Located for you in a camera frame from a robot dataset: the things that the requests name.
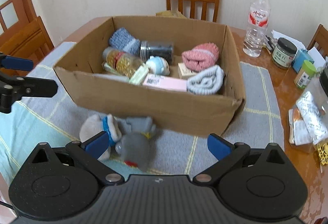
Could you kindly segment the grey-blue sock roll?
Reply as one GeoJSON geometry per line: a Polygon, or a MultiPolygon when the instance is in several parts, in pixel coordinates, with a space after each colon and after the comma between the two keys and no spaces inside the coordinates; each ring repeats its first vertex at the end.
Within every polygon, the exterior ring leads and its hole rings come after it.
{"type": "Polygon", "coordinates": [[[101,117],[94,114],[90,116],[80,129],[80,140],[87,141],[91,137],[97,135],[99,132],[107,132],[109,145],[105,152],[98,158],[100,161],[108,160],[111,153],[111,147],[114,147],[122,138],[122,133],[119,130],[118,122],[111,114],[101,117]]]}

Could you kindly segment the white sock roll blue stripe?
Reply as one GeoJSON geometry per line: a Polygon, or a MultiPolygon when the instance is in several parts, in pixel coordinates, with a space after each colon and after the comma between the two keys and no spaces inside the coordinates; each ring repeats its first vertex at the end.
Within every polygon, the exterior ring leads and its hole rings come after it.
{"type": "Polygon", "coordinates": [[[186,88],[195,95],[216,94],[223,85],[224,71],[219,65],[207,68],[187,80],[186,88]]]}

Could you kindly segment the green white tissue pack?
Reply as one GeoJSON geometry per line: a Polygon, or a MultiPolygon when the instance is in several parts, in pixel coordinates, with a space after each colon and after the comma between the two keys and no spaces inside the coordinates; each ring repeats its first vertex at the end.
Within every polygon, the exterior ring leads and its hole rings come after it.
{"type": "Polygon", "coordinates": [[[133,85],[141,85],[149,73],[149,67],[142,64],[130,78],[129,83],[133,85]]]}

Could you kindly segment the yellow capsule bottle red label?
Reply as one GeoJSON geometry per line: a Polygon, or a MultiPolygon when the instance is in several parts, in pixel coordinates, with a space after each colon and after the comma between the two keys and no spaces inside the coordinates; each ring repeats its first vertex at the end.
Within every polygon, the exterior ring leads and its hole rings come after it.
{"type": "Polygon", "coordinates": [[[143,61],[137,56],[113,47],[107,47],[103,51],[102,57],[109,67],[128,78],[132,78],[137,69],[143,64],[143,61]]]}

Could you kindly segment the pink printed box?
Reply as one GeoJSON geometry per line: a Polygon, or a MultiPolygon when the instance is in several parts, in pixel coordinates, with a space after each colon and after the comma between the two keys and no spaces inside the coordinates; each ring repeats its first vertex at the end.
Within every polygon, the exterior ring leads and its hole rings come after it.
{"type": "Polygon", "coordinates": [[[169,91],[186,92],[187,81],[163,75],[148,74],[142,83],[143,86],[169,91]]]}

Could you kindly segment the pink knitted sock roll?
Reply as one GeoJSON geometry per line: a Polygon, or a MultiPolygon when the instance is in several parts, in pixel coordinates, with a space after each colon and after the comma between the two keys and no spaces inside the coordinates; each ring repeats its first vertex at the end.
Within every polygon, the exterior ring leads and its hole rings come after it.
{"type": "Polygon", "coordinates": [[[219,59],[219,48],[214,43],[199,44],[182,53],[185,66],[196,72],[203,71],[216,64],[219,59]]]}

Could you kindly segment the blue knitted sock roll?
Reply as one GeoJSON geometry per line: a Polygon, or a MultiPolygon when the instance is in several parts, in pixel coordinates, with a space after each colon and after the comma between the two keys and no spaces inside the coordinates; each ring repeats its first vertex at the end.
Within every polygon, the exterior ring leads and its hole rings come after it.
{"type": "Polygon", "coordinates": [[[140,55],[140,40],[132,36],[125,28],[116,30],[108,40],[108,44],[113,48],[131,55],[140,55]]]}

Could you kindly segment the wooden chair at left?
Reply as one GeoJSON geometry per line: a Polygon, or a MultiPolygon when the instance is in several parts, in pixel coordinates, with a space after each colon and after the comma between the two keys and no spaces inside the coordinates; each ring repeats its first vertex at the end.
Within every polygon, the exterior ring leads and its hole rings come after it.
{"type": "Polygon", "coordinates": [[[34,65],[40,63],[53,49],[53,42],[38,16],[1,46],[4,54],[30,59],[34,65]]]}

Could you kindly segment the blue checked tablecloth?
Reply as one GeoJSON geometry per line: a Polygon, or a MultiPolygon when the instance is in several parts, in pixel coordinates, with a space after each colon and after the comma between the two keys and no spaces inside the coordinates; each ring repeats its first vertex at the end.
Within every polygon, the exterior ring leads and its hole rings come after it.
{"type": "MultiPolygon", "coordinates": [[[[253,148],[269,143],[284,144],[280,110],[269,72],[247,63],[240,64],[246,90],[242,114],[227,129],[224,138],[253,148]]],[[[1,115],[1,175],[7,183],[40,142],[62,147],[78,139],[81,125],[93,111],[78,107],[63,86],[52,98],[25,97],[1,115]]],[[[216,158],[206,138],[160,130],[151,141],[148,174],[194,176],[213,165],[216,158]]]]}

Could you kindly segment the grey plush toy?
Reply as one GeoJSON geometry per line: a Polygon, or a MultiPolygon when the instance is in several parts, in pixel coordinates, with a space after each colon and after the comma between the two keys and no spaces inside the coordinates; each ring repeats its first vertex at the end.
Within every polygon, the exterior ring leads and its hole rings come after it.
{"type": "Polygon", "coordinates": [[[130,167],[146,171],[150,159],[150,140],[156,134],[156,124],[151,117],[128,117],[130,129],[115,145],[121,160],[130,167]]]}

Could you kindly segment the brown cardboard box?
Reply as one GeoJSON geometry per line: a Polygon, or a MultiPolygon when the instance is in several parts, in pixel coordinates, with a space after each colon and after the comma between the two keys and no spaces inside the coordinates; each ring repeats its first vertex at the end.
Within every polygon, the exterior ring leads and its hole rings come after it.
{"type": "Polygon", "coordinates": [[[185,134],[223,134],[242,113],[246,93],[237,47],[230,28],[209,21],[155,16],[96,18],[83,28],[84,38],[57,63],[54,70],[72,100],[81,107],[117,117],[152,117],[164,128],[185,134]],[[120,28],[135,38],[173,44],[170,75],[148,74],[140,85],[113,80],[104,74],[103,51],[120,28]],[[223,84],[213,95],[197,95],[180,79],[181,54],[202,43],[219,48],[223,84]]]}

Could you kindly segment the white flat packet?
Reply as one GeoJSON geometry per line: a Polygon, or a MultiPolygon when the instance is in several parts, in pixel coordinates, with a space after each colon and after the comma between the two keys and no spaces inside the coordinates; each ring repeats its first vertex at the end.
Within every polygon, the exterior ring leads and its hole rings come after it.
{"type": "Polygon", "coordinates": [[[114,81],[120,81],[124,83],[128,83],[130,80],[127,76],[115,75],[115,74],[94,74],[94,76],[99,78],[114,80],[114,81]]]}

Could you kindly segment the silver foil bag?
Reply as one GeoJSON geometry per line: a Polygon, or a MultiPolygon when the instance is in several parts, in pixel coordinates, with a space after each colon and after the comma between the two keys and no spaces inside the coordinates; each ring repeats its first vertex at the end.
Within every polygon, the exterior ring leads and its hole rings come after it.
{"type": "Polygon", "coordinates": [[[327,142],[327,94],[319,78],[312,78],[304,92],[296,100],[312,143],[321,146],[327,142]]]}

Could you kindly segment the beige small box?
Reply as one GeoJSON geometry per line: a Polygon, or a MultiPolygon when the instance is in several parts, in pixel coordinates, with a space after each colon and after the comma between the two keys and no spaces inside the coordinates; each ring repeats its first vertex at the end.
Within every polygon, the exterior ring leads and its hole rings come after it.
{"type": "Polygon", "coordinates": [[[177,68],[179,78],[182,80],[187,80],[198,74],[198,72],[188,69],[184,63],[178,63],[177,68]]]}

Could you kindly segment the green label black-lid jar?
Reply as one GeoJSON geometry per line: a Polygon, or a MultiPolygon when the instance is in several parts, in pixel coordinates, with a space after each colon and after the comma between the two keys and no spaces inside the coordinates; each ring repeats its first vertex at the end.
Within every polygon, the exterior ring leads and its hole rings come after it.
{"type": "Polygon", "coordinates": [[[281,69],[288,69],[296,57],[297,47],[286,38],[279,38],[272,52],[273,63],[281,69]]]}

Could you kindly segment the green-lid spice jar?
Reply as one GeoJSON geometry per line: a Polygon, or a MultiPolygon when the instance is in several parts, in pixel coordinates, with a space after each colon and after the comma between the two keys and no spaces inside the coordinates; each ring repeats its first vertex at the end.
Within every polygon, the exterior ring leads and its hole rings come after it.
{"type": "Polygon", "coordinates": [[[294,83],[298,88],[304,89],[315,74],[316,68],[314,64],[309,60],[304,60],[296,78],[294,79],[294,83]]]}

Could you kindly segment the large black-lid jar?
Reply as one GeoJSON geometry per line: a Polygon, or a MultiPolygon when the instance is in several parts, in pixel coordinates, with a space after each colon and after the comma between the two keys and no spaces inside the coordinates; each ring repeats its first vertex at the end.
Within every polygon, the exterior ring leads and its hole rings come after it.
{"type": "Polygon", "coordinates": [[[318,78],[318,88],[322,95],[328,97],[328,68],[325,67],[318,78]]]}

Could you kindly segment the dark jar silver lid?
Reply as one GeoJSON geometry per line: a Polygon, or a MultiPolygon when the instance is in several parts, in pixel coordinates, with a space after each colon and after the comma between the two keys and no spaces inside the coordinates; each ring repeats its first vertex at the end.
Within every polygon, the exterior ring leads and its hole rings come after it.
{"type": "Polygon", "coordinates": [[[173,62],[174,44],[172,42],[142,41],[140,45],[140,58],[146,62],[151,56],[164,58],[169,65],[173,62]]]}

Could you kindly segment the blue small container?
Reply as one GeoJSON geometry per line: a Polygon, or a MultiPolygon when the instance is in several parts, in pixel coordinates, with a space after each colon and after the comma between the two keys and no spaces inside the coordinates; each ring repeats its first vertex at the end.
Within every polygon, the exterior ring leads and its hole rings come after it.
{"type": "Polygon", "coordinates": [[[314,60],[309,55],[307,49],[298,50],[296,56],[291,64],[292,68],[296,73],[298,73],[301,69],[301,66],[305,60],[308,60],[310,63],[314,64],[314,60]]]}

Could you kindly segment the clear plastic water bottle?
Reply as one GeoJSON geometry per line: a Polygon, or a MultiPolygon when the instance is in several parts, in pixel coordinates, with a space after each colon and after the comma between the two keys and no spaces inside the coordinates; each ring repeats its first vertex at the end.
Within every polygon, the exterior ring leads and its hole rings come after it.
{"type": "Polygon", "coordinates": [[[248,13],[243,51],[250,57],[259,57],[267,32],[271,4],[269,0],[254,0],[248,13]]]}

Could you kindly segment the wooden chair at right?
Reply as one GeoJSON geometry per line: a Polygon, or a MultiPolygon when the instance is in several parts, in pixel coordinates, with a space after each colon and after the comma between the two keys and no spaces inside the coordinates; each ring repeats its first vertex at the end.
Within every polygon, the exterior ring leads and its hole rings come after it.
{"type": "Polygon", "coordinates": [[[324,58],[327,56],[328,31],[322,24],[319,24],[318,28],[316,29],[316,32],[312,37],[307,50],[310,50],[313,47],[316,48],[324,58]]]}

